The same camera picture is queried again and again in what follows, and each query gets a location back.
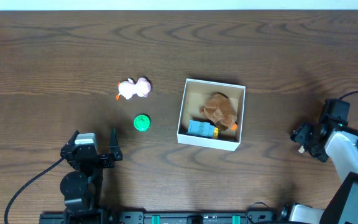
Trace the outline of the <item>yellow grey toy truck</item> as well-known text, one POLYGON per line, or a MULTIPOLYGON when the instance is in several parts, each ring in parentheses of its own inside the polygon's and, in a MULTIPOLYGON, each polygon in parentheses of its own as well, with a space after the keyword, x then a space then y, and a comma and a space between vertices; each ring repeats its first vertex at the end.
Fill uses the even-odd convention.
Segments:
POLYGON ((189 120, 187 135, 217 139, 220 135, 220 130, 209 122, 189 120))

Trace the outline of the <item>brown plush toy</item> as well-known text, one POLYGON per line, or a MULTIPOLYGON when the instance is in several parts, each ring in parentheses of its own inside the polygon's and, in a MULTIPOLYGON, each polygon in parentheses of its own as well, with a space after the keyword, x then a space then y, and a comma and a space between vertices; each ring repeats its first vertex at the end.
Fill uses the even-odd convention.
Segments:
POLYGON ((200 115, 208 118, 221 131, 237 129, 237 115, 228 98, 213 94, 199 109, 200 115))

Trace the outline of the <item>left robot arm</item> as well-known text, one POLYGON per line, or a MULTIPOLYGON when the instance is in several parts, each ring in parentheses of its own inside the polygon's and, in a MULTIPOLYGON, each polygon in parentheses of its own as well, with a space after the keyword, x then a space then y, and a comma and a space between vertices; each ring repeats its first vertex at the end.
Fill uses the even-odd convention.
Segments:
POLYGON ((62 147, 61 157, 74 168, 60 183, 60 191, 69 211, 91 210, 99 203, 103 170, 112 169, 116 161, 122 160, 115 129, 111 131, 109 150, 107 154, 98 154, 96 135, 78 131, 62 147))

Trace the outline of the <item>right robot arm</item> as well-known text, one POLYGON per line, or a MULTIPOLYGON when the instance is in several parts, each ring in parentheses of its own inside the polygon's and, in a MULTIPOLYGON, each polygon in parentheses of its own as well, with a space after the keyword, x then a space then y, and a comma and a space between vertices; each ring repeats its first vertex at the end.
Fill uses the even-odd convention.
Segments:
POLYGON ((320 210, 293 204, 283 207, 279 220, 289 223, 358 223, 358 130, 345 121, 325 121, 314 127, 304 123, 290 136, 320 161, 331 159, 341 186, 329 205, 320 210))

